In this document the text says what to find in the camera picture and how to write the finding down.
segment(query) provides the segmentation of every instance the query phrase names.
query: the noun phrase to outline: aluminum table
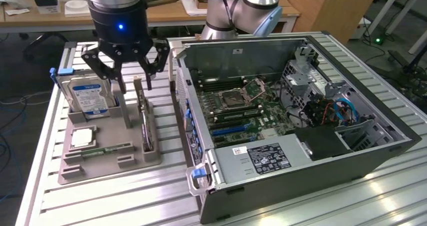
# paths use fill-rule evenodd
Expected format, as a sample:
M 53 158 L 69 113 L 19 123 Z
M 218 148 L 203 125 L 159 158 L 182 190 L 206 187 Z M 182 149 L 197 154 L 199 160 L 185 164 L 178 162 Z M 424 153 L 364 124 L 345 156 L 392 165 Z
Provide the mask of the aluminum table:
M 365 178 L 231 217 L 210 226 L 426 224 L 427 116 L 332 35 L 321 32 L 310 34 L 424 140 Z M 193 38 L 170 39 L 174 55 L 182 50 L 181 40 L 186 39 Z M 77 46 L 69 44 L 61 67 L 87 67 L 79 53 L 85 44 L 87 43 Z M 341 74 L 325 59 L 320 58 L 320 62 L 320 67 L 332 80 L 340 80 Z M 198 203 L 187 186 L 187 166 L 169 88 L 177 67 L 171 58 L 169 65 L 169 70 L 161 73 L 153 82 L 154 89 L 145 92 L 155 104 L 163 163 L 66 185 L 59 185 L 58 177 L 69 104 L 55 86 L 21 205 L 18 226 L 199 225 Z M 123 65 L 129 104 L 137 102 L 133 77 L 142 72 L 135 63 Z

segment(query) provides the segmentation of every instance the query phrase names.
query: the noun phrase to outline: motherboard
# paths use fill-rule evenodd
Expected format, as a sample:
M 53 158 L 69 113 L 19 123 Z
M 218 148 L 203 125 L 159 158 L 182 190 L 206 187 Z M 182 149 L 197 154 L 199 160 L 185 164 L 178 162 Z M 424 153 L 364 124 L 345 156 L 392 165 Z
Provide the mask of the motherboard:
M 202 82 L 197 94 L 217 148 L 283 136 L 295 129 L 265 77 Z

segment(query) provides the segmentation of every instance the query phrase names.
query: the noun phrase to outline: white label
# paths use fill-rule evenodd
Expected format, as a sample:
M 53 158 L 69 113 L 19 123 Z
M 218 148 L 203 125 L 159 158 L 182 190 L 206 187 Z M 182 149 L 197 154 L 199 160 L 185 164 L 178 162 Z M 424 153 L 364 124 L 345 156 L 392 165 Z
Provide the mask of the white label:
M 249 153 L 249 149 L 247 149 L 246 146 L 243 146 L 243 147 L 235 147 L 235 148 L 233 149 L 233 153 L 234 153 L 234 155 L 247 154 L 247 153 Z
M 233 54 L 234 54 L 234 55 L 241 55 L 241 54 L 243 54 L 243 48 L 237 48 L 237 49 L 234 49 L 234 50 L 233 50 Z
M 103 90 L 101 84 L 91 84 L 73 87 L 82 111 L 86 114 L 97 115 L 109 109 L 107 101 L 101 95 Z
M 6 13 L 7 15 L 21 15 L 21 14 L 25 14 L 25 13 L 29 13 L 30 10 L 27 8 L 25 9 L 18 9 L 18 10 L 7 10 Z

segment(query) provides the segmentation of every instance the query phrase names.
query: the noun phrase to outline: cable on floor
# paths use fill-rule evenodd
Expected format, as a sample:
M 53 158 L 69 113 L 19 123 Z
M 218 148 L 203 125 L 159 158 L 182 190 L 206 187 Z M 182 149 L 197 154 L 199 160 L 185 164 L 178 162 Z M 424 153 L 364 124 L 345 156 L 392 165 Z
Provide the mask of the cable on floor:
M 409 1 L 410 0 L 406 0 L 406 2 L 404 4 L 404 8 L 408 6 Z M 384 34 L 386 35 L 386 39 L 390 40 L 392 42 L 396 41 L 396 38 L 390 34 L 386 34 L 386 31 L 388 31 L 388 28 L 389 28 L 390 24 L 393 23 L 397 15 L 402 12 L 404 8 L 401 8 L 401 10 L 393 15 L 393 17 L 392 17 L 392 19 L 390 19 L 390 21 L 389 21 L 389 23 L 386 24 L 386 27 L 385 27 L 385 33 Z M 373 45 L 372 34 L 370 34 L 370 31 L 369 31 L 368 22 L 366 22 L 366 16 L 364 16 L 364 24 L 365 24 L 366 30 L 365 30 L 365 33 L 364 33 L 362 43 L 366 44 L 368 46 L 381 50 L 381 54 L 378 54 L 378 55 L 376 55 L 376 56 L 373 56 L 373 57 L 370 57 L 369 59 L 365 60 L 365 63 L 369 63 L 369 61 L 372 61 L 376 58 L 380 58 L 380 57 L 385 56 L 388 53 L 382 48 L 380 48 L 378 46 Z
M 0 99 L 0 102 L 3 102 L 7 99 L 14 99 L 14 98 L 22 98 L 25 100 L 25 105 L 23 105 L 22 109 L 17 109 L 19 113 L 15 115 L 15 117 L 3 126 L 0 126 L 0 131 L 25 114 L 26 109 L 27 109 L 27 98 L 25 96 L 10 96 L 10 97 Z
M 9 37 L 10 37 L 10 34 L 7 34 L 5 38 L 0 38 L 0 43 L 3 43 L 5 41 L 7 41 Z
M 0 169 L 0 173 L 7 168 L 7 166 L 10 164 L 10 161 L 11 161 L 11 158 L 13 158 L 14 162 L 15 162 L 15 166 L 17 166 L 18 176 L 19 176 L 15 188 L 0 198 L 0 203 L 2 203 L 21 189 L 21 186 L 23 185 L 23 181 L 25 180 L 23 180 L 23 172 L 22 172 L 22 168 L 21 168 L 21 164 L 19 164 L 19 160 L 18 160 L 17 154 L 14 152 L 14 149 L 11 148 L 11 145 L 10 145 L 9 141 L 7 141 L 7 138 L 5 137 L 5 135 L 2 133 L 0 133 L 0 139 L 3 140 L 3 143 L 0 143 L 0 146 L 3 148 L 6 148 L 6 150 L 9 151 L 9 159 L 7 159 L 7 162 L 6 162 L 5 166 L 3 166 L 3 168 Z
M 26 103 L 26 102 L 25 102 L 25 98 L 29 100 L 30 98 L 33 98 L 33 97 L 35 97 L 35 96 L 46 95 L 46 94 L 51 94 L 51 93 L 53 93 L 53 91 L 37 92 L 37 93 L 33 93 L 33 94 L 29 94 L 29 95 L 23 96 L 21 100 L 13 101 L 13 102 L 5 102 L 5 99 L 3 99 L 3 100 L 0 100 L 0 104 L 3 104 L 3 105 L 17 105 L 17 104 L 25 105 L 25 104 L 27 104 L 29 106 L 30 106 L 30 105 L 43 105 L 43 104 L 49 103 L 50 100 L 42 101 L 42 102 L 34 102 L 34 103 L 29 103 L 29 102 L 27 102 L 27 103 Z
M 386 36 L 385 39 L 389 40 L 389 41 L 392 41 L 392 42 L 396 41 L 396 38 L 394 38 L 394 36 L 393 36 L 392 34 L 388 34 L 386 31 L 388 31 L 388 29 L 389 29 L 390 24 L 392 24 L 393 21 L 396 20 L 396 17 L 397 17 L 398 14 L 402 12 L 402 10 L 406 8 L 409 2 L 410 2 L 410 0 L 406 0 L 406 2 L 405 2 L 405 4 L 404 4 L 404 7 L 402 7 L 401 10 L 392 16 L 390 21 L 389 21 L 389 23 L 386 24 L 386 27 L 385 27 L 385 31 L 384 31 L 384 34 L 385 34 L 385 36 Z
M 365 63 L 368 63 L 370 60 L 385 56 L 386 55 L 386 51 L 381 47 L 377 47 L 376 45 L 373 45 L 372 34 L 370 34 L 370 31 L 369 31 L 368 22 L 366 22 L 366 16 L 364 16 L 364 24 L 365 24 L 366 30 L 365 30 L 365 33 L 364 33 L 362 43 L 365 45 L 381 50 L 381 52 L 382 52 L 380 55 L 376 55 L 376 56 L 370 57 L 369 59 L 366 59 Z

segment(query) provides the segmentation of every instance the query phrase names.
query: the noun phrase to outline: power supply label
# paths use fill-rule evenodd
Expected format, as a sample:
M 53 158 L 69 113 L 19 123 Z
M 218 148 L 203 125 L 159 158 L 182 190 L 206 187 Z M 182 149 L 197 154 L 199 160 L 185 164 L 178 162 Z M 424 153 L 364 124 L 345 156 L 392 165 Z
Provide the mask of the power supply label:
M 263 175 L 291 167 L 290 160 L 279 143 L 247 149 L 258 174 Z
M 109 105 L 106 98 L 101 95 L 103 88 L 101 84 L 90 84 L 73 87 L 82 111 L 90 115 L 106 113 Z

